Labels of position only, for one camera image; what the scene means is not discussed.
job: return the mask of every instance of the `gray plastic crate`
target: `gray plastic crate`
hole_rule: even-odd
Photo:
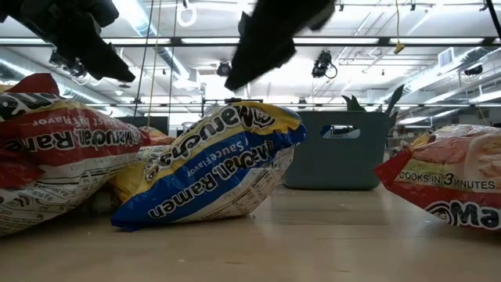
[[[294,151],[294,160],[284,184],[294,189],[371,190],[379,185],[373,169],[383,161],[388,115],[361,112],[298,112],[305,124],[304,143]],[[324,138],[324,125],[352,125],[360,130],[356,139]]]

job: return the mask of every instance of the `crinkled plastic wrapper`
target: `crinkled plastic wrapper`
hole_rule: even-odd
[[[50,74],[0,94],[0,236],[76,208],[143,140],[134,126],[61,99]]]
[[[453,226],[501,229],[499,128],[441,128],[374,171],[388,190]]]
[[[129,171],[138,180],[121,195],[126,201],[111,222],[137,230],[249,214],[281,183],[305,133],[299,116],[283,108],[250,102],[223,107],[170,146],[143,151]]]

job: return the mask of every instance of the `ceiling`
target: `ceiling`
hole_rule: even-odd
[[[253,0],[249,2],[245,0],[192,0],[189,7],[196,10],[196,18],[190,19],[193,12],[184,11],[181,2],[176,8],[176,2],[169,0],[163,0],[161,7],[158,0],[144,1],[141,2],[143,11],[140,12],[134,9],[134,6],[129,5],[136,1],[141,0],[114,0],[121,16],[102,30],[104,38],[137,38],[139,34],[133,28],[132,22],[135,18],[137,20],[139,13],[149,16],[151,7],[153,7],[153,25],[158,30],[158,34],[163,37],[237,37],[237,24],[241,12],[244,10],[250,13],[254,6]],[[416,0],[414,11],[411,11],[410,0],[399,2],[401,4],[399,6],[399,34],[401,36],[497,37],[488,11],[480,11],[484,6],[482,0]],[[494,3],[498,4],[496,8],[501,9],[501,1],[494,1]],[[306,31],[299,36],[396,36],[397,26],[395,0],[344,0],[344,10],[336,11],[321,32],[313,34]],[[35,37],[28,29],[12,19],[8,19],[0,27],[0,38]],[[88,93],[88,96],[104,103],[130,103],[138,92],[141,100],[146,103],[149,102],[152,93],[154,103],[168,103],[170,92],[173,103],[200,103],[203,93],[207,99],[234,95],[224,89],[225,79],[215,74],[215,68],[221,60],[231,60],[234,47],[173,48],[172,53],[181,65],[186,69],[196,70],[196,76],[188,81],[171,79],[170,68],[153,48],[124,47],[119,49],[137,77],[130,84],[129,89],[120,89],[118,86],[121,83],[111,79],[72,80],[63,70],[54,69],[48,63],[52,51],[49,47],[0,47],[0,51],[2,49],[6,57],[2,58],[0,52],[0,60],[12,57],[10,54],[19,55],[23,58],[18,63],[20,67],[33,71],[40,71],[43,68],[54,74],[60,74],[56,75],[56,80],[60,85],[64,85],[67,89],[80,89],[72,95],[81,96],[82,93]],[[324,49],[330,50],[338,69],[338,76],[331,81],[327,78],[312,78],[311,76],[313,62]],[[299,98],[307,98],[311,103],[341,103],[341,95],[355,95],[363,103],[380,103],[384,100],[382,98],[396,86],[420,75],[427,70],[427,67],[429,69],[429,66],[436,64],[438,54],[446,49],[446,47],[408,47],[395,55],[394,48],[388,47],[297,47],[297,54],[289,63],[253,81],[247,88],[247,96],[264,98],[270,103],[296,103]],[[467,50],[463,48],[455,51],[458,53]],[[501,65],[501,60],[497,54],[494,54],[483,63],[482,75],[467,77],[463,74],[460,78],[457,71],[442,74],[440,78],[423,84],[418,92],[419,95],[414,94],[412,99],[408,97],[406,103],[422,103],[468,83],[474,84],[479,79],[494,76],[499,71],[497,68]],[[139,73],[142,65],[144,65],[145,75],[139,88]],[[153,71],[155,72],[154,80],[152,79]],[[483,85],[490,86],[494,81],[493,78],[492,81],[487,81]],[[471,90],[470,95],[475,94],[475,91],[477,90]],[[465,92],[452,96],[450,99],[456,99],[461,95],[465,95]],[[193,112],[200,111],[200,108],[179,107],[171,110],[179,112],[178,117],[172,118],[176,120],[173,121],[173,125],[177,125],[182,121],[196,120],[198,114]],[[146,111],[147,108],[140,110],[141,113]],[[152,111],[165,112],[166,109],[154,107]],[[407,110],[405,114],[413,115],[415,111]]]

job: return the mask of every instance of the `wooden table surface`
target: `wooden table surface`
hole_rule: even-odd
[[[279,187],[252,215],[121,232],[109,215],[0,239],[2,281],[500,281],[501,235],[378,188]]]

